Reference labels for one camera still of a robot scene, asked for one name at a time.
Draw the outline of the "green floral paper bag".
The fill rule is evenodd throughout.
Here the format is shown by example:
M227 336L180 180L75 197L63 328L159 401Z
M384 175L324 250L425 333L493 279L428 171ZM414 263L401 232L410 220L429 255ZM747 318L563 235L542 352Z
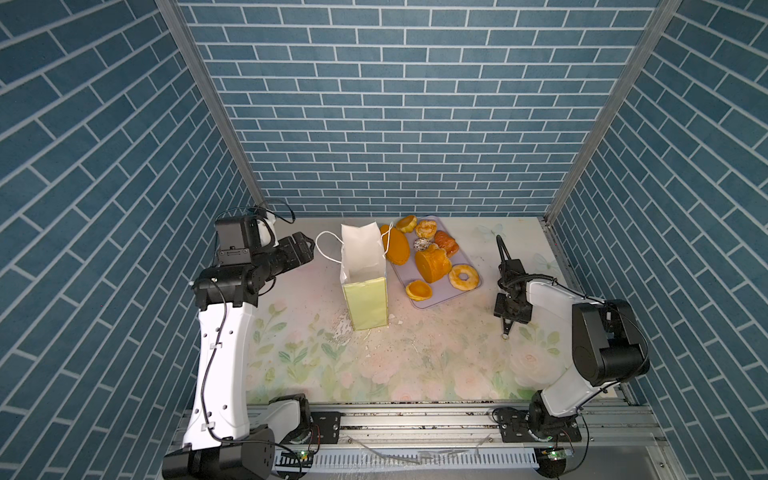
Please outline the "green floral paper bag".
M331 236L340 244L340 257L321 248L321 238ZM340 284L355 331L385 327L389 323L387 293L388 245L376 222L363 226L341 225L341 236L321 231L315 237L318 253L340 265Z

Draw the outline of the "large orange loaf chunk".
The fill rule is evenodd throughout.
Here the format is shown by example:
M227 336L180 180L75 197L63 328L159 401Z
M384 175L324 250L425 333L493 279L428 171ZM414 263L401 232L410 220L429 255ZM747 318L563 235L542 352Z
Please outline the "large orange loaf chunk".
M429 283L435 283L448 275L453 268L450 258L447 257L444 250L438 248L435 244L429 246L424 251L414 254L414 262L422 279Z

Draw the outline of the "metal tongs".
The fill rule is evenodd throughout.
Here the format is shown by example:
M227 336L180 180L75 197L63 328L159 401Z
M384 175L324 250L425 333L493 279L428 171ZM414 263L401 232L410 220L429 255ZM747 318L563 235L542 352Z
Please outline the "metal tongs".
M503 332L502 332L502 338L508 339L511 329L514 325L515 321L511 318L504 318L503 319Z

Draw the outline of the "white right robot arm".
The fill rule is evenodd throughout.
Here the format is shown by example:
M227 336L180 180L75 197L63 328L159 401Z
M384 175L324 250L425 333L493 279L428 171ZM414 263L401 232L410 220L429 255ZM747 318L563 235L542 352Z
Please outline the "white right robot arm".
M534 393L526 410L499 407L491 413L506 443L581 439L577 416L602 391L647 373L650 345L631 305L579 293L549 275L529 274L518 259L504 257L494 315L502 337L530 326L536 313L551 314L571 329L572 366Z

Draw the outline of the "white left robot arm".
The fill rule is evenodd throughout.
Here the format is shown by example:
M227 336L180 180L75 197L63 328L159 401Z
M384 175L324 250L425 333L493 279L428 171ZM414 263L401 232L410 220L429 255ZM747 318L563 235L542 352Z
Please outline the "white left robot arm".
M200 359L193 410L180 449L165 455L165 479L267 479L283 439L310 421L302 394L271 403L252 426L245 377L248 340L264 285L311 262L315 243L301 232L281 240L226 241L218 265L193 283Z

